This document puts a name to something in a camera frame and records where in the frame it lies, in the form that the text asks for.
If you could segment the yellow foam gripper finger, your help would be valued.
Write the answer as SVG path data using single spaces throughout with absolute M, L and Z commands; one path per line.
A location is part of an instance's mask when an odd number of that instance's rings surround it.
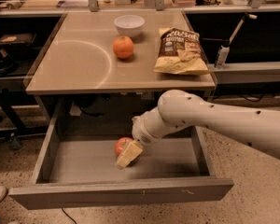
M 116 166 L 119 169 L 127 167 L 143 152 L 143 146 L 137 141 L 131 141 L 124 145 L 123 150 L 117 157 Z

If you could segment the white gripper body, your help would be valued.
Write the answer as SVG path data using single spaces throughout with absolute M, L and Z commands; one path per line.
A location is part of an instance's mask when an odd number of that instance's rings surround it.
M 146 126 L 146 119 L 143 116 L 132 118 L 132 137 L 142 146 L 150 146 L 159 141 L 158 137 L 153 136 Z

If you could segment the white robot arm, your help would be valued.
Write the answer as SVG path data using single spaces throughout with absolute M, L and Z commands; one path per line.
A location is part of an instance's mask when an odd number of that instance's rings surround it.
M 155 108 L 133 119 L 133 140 L 124 146 L 116 166 L 127 167 L 145 147 L 190 126 L 205 127 L 280 160 L 280 111 L 212 104 L 169 90 Z

